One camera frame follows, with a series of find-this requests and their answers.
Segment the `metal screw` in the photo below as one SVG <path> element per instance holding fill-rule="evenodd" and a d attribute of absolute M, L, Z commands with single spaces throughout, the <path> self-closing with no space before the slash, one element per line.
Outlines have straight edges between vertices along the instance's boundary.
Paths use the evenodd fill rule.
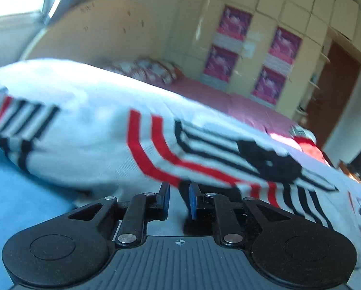
<path fill-rule="evenodd" d="M 118 236 L 117 238 L 121 243 L 133 243 L 137 240 L 136 235 L 134 234 L 130 234 L 130 233 L 125 233 L 125 234 L 121 234 Z"/>
<path fill-rule="evenodd" d="M 239 243 L 243 240 L 243 237 L 241 237 L 239 234 L 231 233 L 225 235 L 223 238 L 227 243 L 234 244 Z"/>

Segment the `sticker on headboard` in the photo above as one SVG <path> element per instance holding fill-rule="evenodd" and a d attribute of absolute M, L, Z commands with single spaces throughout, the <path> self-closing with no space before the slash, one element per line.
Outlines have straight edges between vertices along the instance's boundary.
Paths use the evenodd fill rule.
<path fill-rule="evenodd" d="M 225 6 L 200 78 L 202 83 L 226 90 L 252 17 L 248 12 Z"/>
<path fill-rule="evenodd" d="M 276 107 L 284 84 L 292 71 L 301 42 L 299 36 L 277 27 L 251 99 L 270 108 Z"/>

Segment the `pink bed sheet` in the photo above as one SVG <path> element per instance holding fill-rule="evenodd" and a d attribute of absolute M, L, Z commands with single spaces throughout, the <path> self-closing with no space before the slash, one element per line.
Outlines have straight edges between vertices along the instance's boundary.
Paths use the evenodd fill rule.
<path fill-rule="evenodd" d="M 289 130 L 295 122 L 239 94 L 227 94 L 190 78 L 182 78 L 161 88 L 198 101 L 226 113 L 241 122 L 268 134 L 290 137 Z"/>

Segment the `brown door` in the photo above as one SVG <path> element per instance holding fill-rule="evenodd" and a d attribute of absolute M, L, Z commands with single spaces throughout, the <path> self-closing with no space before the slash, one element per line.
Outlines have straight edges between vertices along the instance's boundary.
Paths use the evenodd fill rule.
<path fill-rule="evenodd" d="M 343 113 L 361 70 L 361 64 L 333 43 L 328 58 L 306 111 L 307 128 L 322 148 Z"/>

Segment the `blue fabric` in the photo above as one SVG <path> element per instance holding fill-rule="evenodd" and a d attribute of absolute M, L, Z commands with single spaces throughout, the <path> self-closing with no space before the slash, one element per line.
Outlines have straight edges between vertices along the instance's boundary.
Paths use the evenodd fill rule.
<path fill-rule="evenodd" d="M 12 286 L 1 252 L 15 233 L 73 208 L 74 191 L 30 179 L 0 158 L 0 290 Z"/>

